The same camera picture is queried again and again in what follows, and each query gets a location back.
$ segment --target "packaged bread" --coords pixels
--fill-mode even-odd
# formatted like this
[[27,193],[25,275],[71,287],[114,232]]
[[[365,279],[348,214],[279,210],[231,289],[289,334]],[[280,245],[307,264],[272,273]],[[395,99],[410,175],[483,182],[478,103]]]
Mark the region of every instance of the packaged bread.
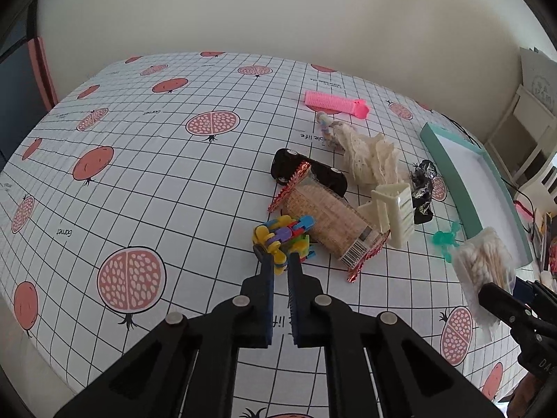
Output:
[[318,182],[307,162],[300,164],[269,211],[279,207],[293,218],[313,217],[315,226],[310,237],[346,264],[350,282],[357,278],[364,261],[381,250],[388,237],[388,233],[373,229],[347,201]]

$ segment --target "white plastic holder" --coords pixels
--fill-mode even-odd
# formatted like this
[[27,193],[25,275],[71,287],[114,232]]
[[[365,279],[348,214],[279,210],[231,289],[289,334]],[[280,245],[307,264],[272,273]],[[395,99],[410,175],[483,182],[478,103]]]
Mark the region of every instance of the white plastic holder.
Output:
[[363,204],[358,212],[363,216],[376,215],[379,230],[391,230],[391,245],[402,248],[414,232],[414,212],[410,185],[407,183],[378,185],[371,191],[372,201]]

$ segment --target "table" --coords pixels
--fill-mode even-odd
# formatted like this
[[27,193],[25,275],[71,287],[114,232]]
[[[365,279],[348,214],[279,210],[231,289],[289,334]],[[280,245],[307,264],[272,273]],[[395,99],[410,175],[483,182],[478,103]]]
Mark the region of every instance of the table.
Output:
[[[160,54],[107,66],[10,158],[0,174],[0,291],[76,392],[169,311],[194,317],[238,294],[257,269],[251,232],[269,219],[280,189],[269,175],[275,151],[288,147],[343,169],[342,153],[325,144],[315,112],[302,103],[308,89],[367,100],[366,120],[334,117],[366,135],[383,132],[403,152],[401,168],[430,158],[418,136],[427,121],[456,130],[425,105],[318,65]],[[435,196],[442,201],[433,201],[433,221],[416,226],[405,249],[386,247],[367,261],[355,283],[319,246],[304,271],[354,310],[396,312],[440,350],[441,318],[467,311],[453,268],[431,244],[458,214],[450,193]],[[369,198],[349,183],[346,199],[357,206]],[[122,260],[138,270],[124,275]],[[531,267],[517,273],[534,276]],[[121,294],[103,286],[111,278]],[[124,285],[136,290],[124,293]],[[286,275],[276,278],[274,299],[273,344],[241,350],[232,416],[326,417],[323,353],[293,345]],[[486,345],[474,324],[457,369],[482,387],[502,363],[500,397],[523,374],[518,353],[506,326]]]

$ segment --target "silver rivet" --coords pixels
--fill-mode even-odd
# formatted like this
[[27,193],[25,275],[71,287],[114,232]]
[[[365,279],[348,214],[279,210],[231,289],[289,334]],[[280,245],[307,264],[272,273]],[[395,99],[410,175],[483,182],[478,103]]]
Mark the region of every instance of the silver rivet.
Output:
[[321,294],[315,298],[315,302],[322,307],[327,307],[332,303],[332,298],[328,295]]
[[382,312],[381,313],[381,322],[387,325],[396,324],[398,321],[398,317],[396,314],[390,311]]
[[184,315],[181,312],[172,311],[169,312],[164,320],[168,325],[178,325],[184,319]]
[[232,299],[232,303],[237,307],[246,307],[250,304],[250,298],[247,295],[237,295]]

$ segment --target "pomegranate print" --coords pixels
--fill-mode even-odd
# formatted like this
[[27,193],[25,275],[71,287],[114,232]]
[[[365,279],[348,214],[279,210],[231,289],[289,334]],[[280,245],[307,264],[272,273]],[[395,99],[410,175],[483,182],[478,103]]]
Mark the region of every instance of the pomegranate print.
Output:
[[93,85],[90,86],[89,88],[87,88],[85,91],[83,91],[81,94],[79,94],[79,96],[77,96],[78,99],[83,99],[84,97],[87,97],[89,94],[95,92],[96,90],[98,90],[100,88],[100,85]]
[[151,75],[154,74],[155,72],[160,72],[165,70],[168,67],[168,64],[157,64],[157,65],[152,65],[151,67],[148,67],[147,69],[145,69],[144,71],[141,71],[141,75],[142,76],[147,76],[147,75]]
[[495,394],[497,394],[497,390],[499,389],[499,385],[501,384],[501,380],[503,379],[503,364],[498,363],[496,364],[489,376],[487,376],[486,382],[482,387],[482,393],[486,398],[490,401],[495,399]]
[[240,117],[231,111],[210,111],[191,118],[186,130],[192,135],[205,136],[204,141],[216,140],[216,135],[234,130],[240,123]]
[[[244,413],[240,415],[240,418],[264,418],[261,416],[261,412],[266,408],[259,409],[257,413],[253,413],[252,410],[246,409]],[[303,413],[281,413],[280,415],[269,416],[268,418],[311,418],[309,415]]]
[[306,105],[306,106],[311,111],[315,111],[316,113],[319,112],[319,111],[324,111],[328,115],[338,115],[340,113],[340,111],[331,110],[330,108],[321,108],[321,107],[316,107],[315,105]]
[[23,153],[23,155],[21,156],[21,160],[26,160],[29,159],[29,156],[34,153],[35,151],[37,151],[38,147],[41,145],[42,143],[42,138],[35,138],[35,141],[33,143],[31,143],[31,146],[29,146],[25,152]]
[[131,57],[128,58],[124,63],[125,64],[133,63],[134,61],[137,61],[139,58],[143,58],[143,57]]
[[271,74],[273,72],[273,69],[265,65],[245,65],[238,69],[238,72],[244,75],[255,75],[255,77],[257,78],[260,75]]
[[431,196],[436,201],[444,201],[447,198],[447,186],[443,178],[439,176],[433,178],[433,192]]
[[31,216],[34,207],[34,198],[32,196],[27,196],[23,198],[23,202],[17,207],[16,214],[13,216],[12,220],[12,232],[15,234],[21,231],[21,228],[25,226],[27,220]]
[[112,253],[101,265],[97,289],[112,311],[125,314],[121,324],[134,325],[132,316],[155,306],[166,283],[166,269],[150,248],[128,247]]
[[472,314],[465,307],[456,307],[449,317],[442,312],[445,327],[441,334],[441,355],[451,366],[464,361],[472,340]]
[[187,78],[171,78],[164,82],[157,83],[152,87],[153,92],[172,92],[188,84]]
[[418,101],[416,101],[416,103],[418,105],[420,105],[420,107],[423,108],[424,110],[427,110],[427,111],[430,111],[431,113],[433,113],[433,110],[428,105],[426,105],[425,103],[421,103],[421,102],[418,102]]
[[332,74],[333,72],[336,72],[335,69],[329,69],[328,67],[323,67],[322,65],[312,64],[311,66],[313,67],[313,69],[315,69],[316,71],[319,71],[319,72],[325,72],[325,73],[329,73],[329,74]]
[[108,113],[108,108],[98,108],[97,110],[91,111],[87,116],[85,116],[79,124],[77,124],[77,130],[83,132],[83,130],[90,129],[97,122],[99,122]]
[[24,281],[16,287],[16,292],[13,294],[13,312],[19,325],[29,336],[29,330],[38,316],[37,290],[32,283]]
[[114,149],[110,146],[95,148],[77,160],[73,168],[75,180],[86,180],[89,185],[91,178],[104,170],[114,157]]
[[389,108],[400,119],[406,119],[407,121],[409,121],[410,119],[413,118],[413,115],[412,113],[410,113],[410,110],[406,108],[404,105],[401,105],[400,103],[389,102]]
[[202,57],[218,57],[222,55],[224,52],[201,52],[200,55]]

